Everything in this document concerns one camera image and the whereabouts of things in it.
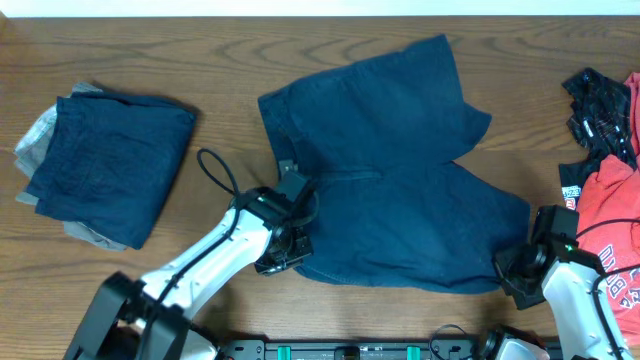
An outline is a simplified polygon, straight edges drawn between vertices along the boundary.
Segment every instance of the pink fabric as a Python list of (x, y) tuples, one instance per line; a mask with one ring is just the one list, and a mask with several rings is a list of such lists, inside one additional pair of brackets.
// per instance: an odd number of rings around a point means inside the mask
[[(631, 141), (640, 164), (640, 73), (631, 74)], [(633, 171), (614, 155), (600, 164), (582, 188), (578, 202), (582, 231), (595, 223), (615, 218), (640, 218), (640, 170)], [(605, 270), (640, 263), (640, 224), (611, 224), (578, 239), (580, 248), (598, 254)], [(640, 344), (640, 271), (607, 279), (609, 303), (629, 345)]]

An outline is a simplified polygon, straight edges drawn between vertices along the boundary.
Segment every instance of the folded navy shirt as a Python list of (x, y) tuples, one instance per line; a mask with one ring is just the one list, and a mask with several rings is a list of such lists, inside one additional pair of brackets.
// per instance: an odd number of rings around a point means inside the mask
[(195, 115), (148, 96), (73, 93), (58, 98), (47, 156), (26, 192), (36, 213), (78, 221), (140, 249), (160, 214)]
[(315, 74), (262, 96), (278, 163), (312, 176), (314, 255), (332, 284), (453, 293), (498, 288), (493, 254), (527, 240), (529, 205), (452, 160), (491, 117), (464, 102), (444, 36)]

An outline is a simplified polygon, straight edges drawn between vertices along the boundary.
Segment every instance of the wooden table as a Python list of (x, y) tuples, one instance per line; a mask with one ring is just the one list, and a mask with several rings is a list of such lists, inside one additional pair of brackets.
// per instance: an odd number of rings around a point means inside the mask
[[(0, 29), (3, 359), (60, 358), (108, 275), (122, 270), (138, 277), (218, 223), (229, 199), (198, 168), (200, 147), (218, 151), (242, 188), (276, 182), (256, 105), (261, 94), (445, 33), (467, 102), (494, 116), (482, 142), (459, 163), (535, 209), (562, 202), (558, 163), (586, 156), (565, 126), (571, 99), (561, 82), (587, 66), (619, 80), (640, 70), (640, 19), (624, 17), (23, 19)], [(14, 201), (27, 179), (12, 164), (13, 146), (78, 81), (168, 96), (201, 111), (175, 186), (141, 251), (111, 253), (70, 239), (59, 222)], [(223, 176), (218, 168), (214, 173)], [(446, 323), (472, 333), (496, 323), (556, 333), (548, 305), (517, 311), (501, 291), (460, 296), (339, 287), (294, 271), (264, 278), (252, 267), (198, 320), (220, 336), (271, 339), (417, 339)]]

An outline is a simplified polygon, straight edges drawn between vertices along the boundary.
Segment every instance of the cable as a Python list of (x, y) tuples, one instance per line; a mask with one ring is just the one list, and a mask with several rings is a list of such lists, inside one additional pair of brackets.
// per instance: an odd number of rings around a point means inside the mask
[[(578, 238), (580, 238), (581, 236), (583, 236), (584, 234), (590, 232), (591, 230), (597, 229), (597, 228), (599, 228), (601, 226), (604, 226), (604, 225), (618, 224), (618, 223), (638, 224), (638, 223), (640, 223), (640, 219), (611, 219), (611, 220), (601, 221), (599, 223), (593, 224), (593, 225), (587, 227), (586, 229), (580, 231), (576, 235), (576, 240)], [(596, 307), (596, 312), (598, 313), (598, 318), (600, 319), (600, 322), (602, 323), (602, 327), (604, 328), (604, 332), (606, 333), (607, 339), (609, 340), (609, 343), (611, 344), (611, 350), (613, 351), (613, 354), (616, 356), (617, 360), (623, 360), (622, 353), (620, 352), (620, 347), (618, 346), (618, 343), (616, 342), (615, 336), (613, 335), (613, 331), (609, 327), (609, 323), (607, 322), (607, 319), (605, 317), (604, 310), (602, 309), (602, 303), (600, 302), (600, 293), (601, 292), (600, 292), (600, 290), (598, 290), (598, 286), (600, 285), (602, 280), (608, 278), (609, 276), (621, 274), (621, 273), (624, 273), (624, 272), (627, 272), (627, 271), (631, 271), (631, 270), (635, 270), (635, 269), (640, 269), (640, 264), (636, 264), (636, 265), (633, 265), (633, 266), (627, 266), (627, 267), (624, 267), (622, 269), (617, 269), (617, 270), (610, 271), (608, 273), (602, 274), (593, 282), (593, 286), (591, 287), (591, 296), (593, 296), (593, 302), (594, 302), (594, 305)]]
[[(226, 187), (224, 184), (218, 181), (218, 179), (216, 179), (215, 176), (211, 175), (211, 173), (207, 170), (207, 168), (204, 166), (204, 163), (202, 162), (203, 153), (210, 154), (214, 158), (216, 158), (216, 160), (218, 160), (220, 165), (222, 165), (224, 170), (227, 172), (227, 176), (229, 176), (229, 181), (231, 182), (231, 186), (233, 187), (233, 190)], [(198, 159), (198, 164), (200, 165), (200, 168), (202, 169), (202, 171), (204, 171), (204, 173), (211, 180), (213, 180), (213, 182), (215, 182), (218, 186), (220, 186), (223, 190), (225, 190), (231, 195), (236, 196), (240, 194), (240, 190), (238, 189), (238, 183), (236, 182), (236, 178), (233, 176), (233, 173), (231, 172), (231, 169), (229, 168), (227, 163), (225, 163), (224, 160), (222, 160), (222, 158), (218, 156), (218, 154), (214, 153), (209, 149), (200, 149), (196, 154), (196, 158)], [(233, 231), (236, 229), (236, 226), (238, 225), (239, 220), (240, 220), (240, 209), (236, 209), (236, 212), (233, 215), (233, 220), (231, 221), (231, 227), (229, 228), (229, 231), (224, 233), (220, 237), (220, 239), (218, 239), (215, 243), (213, 243), (211, 246), (206, 248), (203, 252), (198, 254), (198, 256), (196, 256), (191, 261), (189, 261), (184, 267), (182, 267), (182, 269), (178, 270), (178, 272), (176, 272), (171, 277), (171, 280), (169, 280), (167, 285), (162, 290), (162, 293), (160, 293), (160, 296), (158, 296), (158, 299), (156, 299), (156, 301), (154, 302), (153, 308), (151, 310), (151, 315), (149, 317), (149, 321), (144, 327), (144, 330), (142, 331), (142, 335), (140, 337), (140, 344), (138, 345), (138, 354), (136, 356), (136, 360), (143, 359), (143, 354), (147, 347), (147, 342), (149, 341), (148, 340), (150, 336), (149, 334), (151, 333), (151, 326), (157, 319), (158, 311), (160, 310), (160, 307), (162, 306), (162, 302), (164, 301), (164, 299), (167, 297), (167, 295), (169, 295), (169, 292), (171, 292), (171, 290), (178, 284), (178, 281), (180, 281), (180, 279), (184, 276), (184, 274), (186, 274), (195, 264), (197, 264), (200, 260), (204, 259), (207, 255), (209, 255), (209, 253), (211, 253), (211, 251), (213, 251), (220, 244), (222, 244), (224, 241), (226, 241), (231, 237), (231, 235), (233, 234)]]
[(617, 223), (635, 223), (635, 224), (640, 224), (640, 219), (611, 219), (611, 220), (601, 221), (599, 223), (593, 224), (593, 225), (589, 226), (588, 228), (580, 231), (576, 235), (576, 239), (578, 239), (580, 236), (588, 233), (591, 230), (599, 228), (600, 226), (609, 225), (609, 224), (617, 224)]
[[(442, 356), (440, 356), (440, 354), (438, 354), (438, 351), (433, 349), (433, 342), (436, 339), (436, 336), (438, 336), (438, 334), (440, 333), (440, 331), (444, 330), (444, 329), (458, 329), (460, 331), (462, 331), (462, 333), (466, 336), (469, 337), (469, 334), (467, 334), (466, 331), (464, 331), (460, 326), (456, 325), (456, 324), (447, 324), (447, 325), (442, 325), (440, 326), (434, 333), (433, 335), (431, 335), (431, 340), (429, 340), (429, 351), (431, 352), (431, 354), (433, 354), (436, 358), (438, 358), (438, 360), (445, 360)], [(474, 350), (471, 349), (471, 355), (465, 357), (465, 358), (460, 358), (460, 360), (469, 360), (473, 358), (473, 353)]]

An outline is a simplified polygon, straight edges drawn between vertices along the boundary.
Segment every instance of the white wall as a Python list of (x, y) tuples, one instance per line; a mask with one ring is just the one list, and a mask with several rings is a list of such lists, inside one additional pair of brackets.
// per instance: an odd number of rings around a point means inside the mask
[(640, 15), (640, 0), (0, 0), (0, 10), (7, 17)]

